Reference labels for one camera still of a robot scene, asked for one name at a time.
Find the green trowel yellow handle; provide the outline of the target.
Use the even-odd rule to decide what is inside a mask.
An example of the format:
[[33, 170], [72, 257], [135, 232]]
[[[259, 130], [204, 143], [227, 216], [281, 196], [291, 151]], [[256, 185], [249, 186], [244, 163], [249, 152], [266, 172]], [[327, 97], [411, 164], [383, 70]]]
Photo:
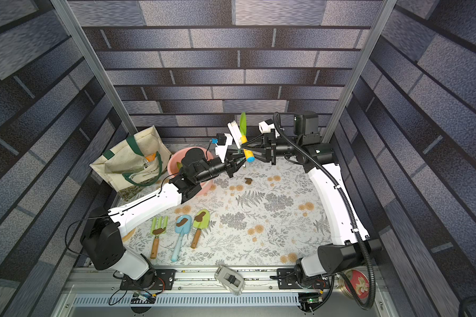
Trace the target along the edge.
[[[239, 119], [239, 131], [241, 134], [241, 145], [244, 143], [247, 143], [247, 118], [246, 118], [246, 113], [242, 112], [240, 115]], [[243, 153], [245, 155], [245, 158], [247, 159], [247, 162], [253, 162], [255, 160], [254, 154], [252, 151], [244, 149], [243, 148]]]

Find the green trowel brown handle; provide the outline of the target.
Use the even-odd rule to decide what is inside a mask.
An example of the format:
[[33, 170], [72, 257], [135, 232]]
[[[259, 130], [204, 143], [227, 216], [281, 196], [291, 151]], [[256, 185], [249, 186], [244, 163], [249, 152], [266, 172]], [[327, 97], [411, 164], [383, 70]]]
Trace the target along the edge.
[[195, 216], [193, 221], [193, 227], [196, 229], [196, 232], [193, 237], [193, 241], [190, 245], [192, 249], [196, 249], [198, 245], [199, 238], [202, 234], [202, 230], [206, 229], [210, 223], [210, 212], [207, 209], [201, 209]]

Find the pink plastic bucket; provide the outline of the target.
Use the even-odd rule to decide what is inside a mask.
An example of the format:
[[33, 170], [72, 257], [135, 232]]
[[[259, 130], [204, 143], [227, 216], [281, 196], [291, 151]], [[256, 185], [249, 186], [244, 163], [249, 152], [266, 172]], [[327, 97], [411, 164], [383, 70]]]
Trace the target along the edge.
[[[214, 158], [213, 154], [211, 154], [210, 152], [206, 152], [206, 149], [203, 148], [203, 147], [197, 147], [197, 146], [185, 147], [185, 148], [180, 149], [179, 151], [173, 153], [173, 155], [169, 159], [169, 162], [167, 164], [168, 174], [175, 175], [179, 172], [179, 170], [181, 169], [181, 160], [185, 157], [186, 153], [190, 149], [201, 149], [204, 152], [204, 154], [206, 154], [206, 153], [208, 154], [209, 159]], [[213, 180], [209, 180], [207, 182], [202, 182], [201, 183], [201, 191], [198, 192], [197, 196], [206, 195], [210, 191], [210, 189], [213, 185], [214, 185]]]

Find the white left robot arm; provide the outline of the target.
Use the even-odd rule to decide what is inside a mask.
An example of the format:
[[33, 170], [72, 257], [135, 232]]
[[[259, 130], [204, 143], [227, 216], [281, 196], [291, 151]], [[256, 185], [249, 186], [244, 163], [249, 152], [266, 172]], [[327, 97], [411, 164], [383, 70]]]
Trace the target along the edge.
[[160, 189], [120, 207], [90, 212], [80, 238], [84, 255], [97, 270], [114, 269], [136, 288], [149, 289], [157, 281], [155, 268], [145, 256], [127, 249], [122, 238], [144, 221], [192, 199], [201, 191], [202, 182], [222, 173], [231, 178], [246, 162], [243, 153], [208, 160], [202, 149], [189, 149], [179, 172]]

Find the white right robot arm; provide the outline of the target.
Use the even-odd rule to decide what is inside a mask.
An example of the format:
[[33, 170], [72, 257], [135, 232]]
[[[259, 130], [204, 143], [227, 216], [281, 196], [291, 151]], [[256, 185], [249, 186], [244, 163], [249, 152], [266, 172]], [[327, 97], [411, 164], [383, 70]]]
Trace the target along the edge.
[[376, 277], [372, 254], [382, 249], [381, 242], [370, 239], [360, 222], [341, 178], [332, 146], [324, 143], [317, 127], [318, 116], [305, 112], [294, 116], [294, 136], [286, 135], [279, 113], [259, 123], [263, 161], [275, 164], [276, 158], [296, 157], [315, 186], [329, 223], [331, 243], [317, 252], [296, 260], [292, 277], [302, 288], [313, 287], [325, 278], [329, 287], [339, 279], [363, 310], [370, 310], [376, 299]]

